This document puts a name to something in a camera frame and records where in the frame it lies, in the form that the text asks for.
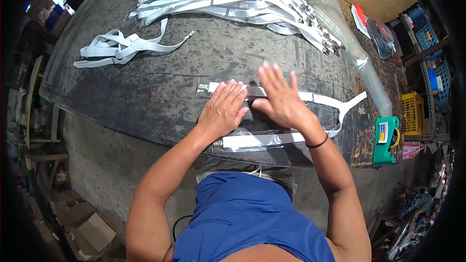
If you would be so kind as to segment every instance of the concrete floor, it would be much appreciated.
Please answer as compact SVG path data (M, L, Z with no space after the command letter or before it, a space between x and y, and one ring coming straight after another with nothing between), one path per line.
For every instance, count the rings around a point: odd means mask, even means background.
M70 155L73 188L97 209L106 209L126 222L137 184L167 149L103 128L73 114L65 115L63 137ZM193 167L200 166L202 158L195 163ZM197 184L193 167L166 204L170 227L178 218L192 214L194 210ZM294 207L326 231L328 202L315 170L292 171L298 184ZM412 162L379 170L352 170L368 227L397 183L409 184L412 171ZM176 232L179 233L188 221L181 222Z

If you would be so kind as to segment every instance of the label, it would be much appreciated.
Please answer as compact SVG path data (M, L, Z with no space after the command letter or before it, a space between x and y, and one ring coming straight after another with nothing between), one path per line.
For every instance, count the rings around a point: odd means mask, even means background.
M351 7L351 13L353 14L353 18L358 30L360 30L364 34L364 36L370 38L369 33L367 32L367 29L364 26L363 20L359 17L358 11L356 10L356 7L354 5Z
M388 139L388 121L379 124L379 143L386 143Z
M65 173L58 173L57 174L57 181L65 181L65 180L66 180Z
M442 81L442 76L437 76L437 89L440 91L443 91L443 81Z

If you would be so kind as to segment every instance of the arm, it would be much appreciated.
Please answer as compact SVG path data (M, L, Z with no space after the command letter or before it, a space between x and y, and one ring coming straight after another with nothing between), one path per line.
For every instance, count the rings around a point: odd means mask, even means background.
M290 73L291 87L278 65L264 63L259 77L268 100L256 99L253 108L267 114L284 127L296 128L309 146L323 142L326 133L297 93L297 77ZM328 139L309 149L319 181L329 199L327 239L335 260L370 261L371 247L356 186L344 158Z
M410 228L411 229L414 229L413 226L414 226L414 223L416 222L416 219L417 217L422 213L424 212L424 210L422 209L422 207L417 207L413 210L413 215L412 215L412 218L411 218L411 222L410 222Z
M241 123L248 108L240 107L248 92L239 93L242 83L238 84L233 90L234 80L219 85L194 129L157 160L139 183L126 225L129 262L171 261L173 249L165 203L197 156Z

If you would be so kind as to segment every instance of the worktable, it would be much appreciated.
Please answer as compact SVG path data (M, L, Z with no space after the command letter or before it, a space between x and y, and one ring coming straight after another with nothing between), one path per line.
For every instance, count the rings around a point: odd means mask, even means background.
M393 62L381 61L371 41L356 30L350 5L337 0L307 1L311 5L330 4L338 9L341 6L352 30L370 53L393 102L394 115L402 124L401 97ZM234 78L245 84L256 84L257 68L266 60L278 63L287 76L294 70L301 90L343 102L364 91L364 85L344 53L340 57L326 56L301 35L284 36L263 26L205 14L168 16L166 33L160 44L177 44L194 31L191 38L171 53L144 51L126 65L91 69L73 67L74 61L83 59L79 49L89 45L97 35L112 29L121 30L125 36L137 33L144 39L158 37L160 20L140 27L137 20L127 19L136 4L137 0L85 0L56 44L44 73L40 95L67 112L104 127L171 147L195 126L208 101L208 98L195 95L199 78ZM316 104L309 107L326 129L336 126L337 109ZM377 117L377 110L368 96L346 114L340 134L333 139L351 167L372 166ZM270 129L283 130L266 116L250 110L238 131ZM401 151L394 150L397 160L401 159ZM212 154L210 148L205 154ZM213 155L264 165L312 166L304 143L266 151Z

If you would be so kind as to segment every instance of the clear plastic bag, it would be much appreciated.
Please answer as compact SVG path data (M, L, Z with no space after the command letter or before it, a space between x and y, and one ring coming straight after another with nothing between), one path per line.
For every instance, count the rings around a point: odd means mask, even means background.
M211 145L211 153L215 152L229 152L229 153L237 153L237 152L254 152L254 151L265 151L268 149L276 149L276 148L283 148L286 145L293 144L295 142L283 143L283 139L280 137L293 135L293 133L299 134L299 131L295 129L280 131L280 130L267 130L267 131L238 131L229 134L228 136L219 138L217 141L213 142ZM260 144L251 144L247 140L244 139L236 139L234 137L237 136L249 136L251 138L249 141L254 139L260 139L257 142Z
M387 60L395 52L395 37L386 25L379 21L373 21L367 16L366 25L370 39L376 45L380 58Z
M313 9L322 25L345 47L346 54L369 91L380 116L392 116L392 103L374 70L369 54L361 47L338 10L329 5L313 5Z
M215 89L221 82L227 83L228 80L219 79L219 78L202 78L202 79L198 78L198 83L196 86L196 96L211 97L212 93L215 91ZM257 96L246 96L244 101L254 100L255 98L257 98Z

